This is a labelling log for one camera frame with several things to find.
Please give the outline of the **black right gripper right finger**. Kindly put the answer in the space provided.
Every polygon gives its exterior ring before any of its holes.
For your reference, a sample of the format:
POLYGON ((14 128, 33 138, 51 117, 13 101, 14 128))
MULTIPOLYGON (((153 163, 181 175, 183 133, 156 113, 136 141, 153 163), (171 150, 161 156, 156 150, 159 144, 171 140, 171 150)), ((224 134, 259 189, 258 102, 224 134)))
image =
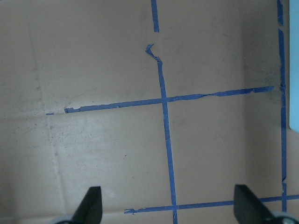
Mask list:
POLYGON ((234 188, 234 216, 239 224, 269 224, 273 214, 246 186, 234 188))

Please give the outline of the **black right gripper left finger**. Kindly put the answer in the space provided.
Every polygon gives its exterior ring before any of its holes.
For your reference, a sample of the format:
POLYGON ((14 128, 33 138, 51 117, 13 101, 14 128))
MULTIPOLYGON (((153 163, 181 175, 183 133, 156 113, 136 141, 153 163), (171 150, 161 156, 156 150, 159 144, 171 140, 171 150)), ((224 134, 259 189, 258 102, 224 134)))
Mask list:
POLYGON ((103 215, 101 187, 90 187, 71 218, 74 224, 100 224, 103 215))

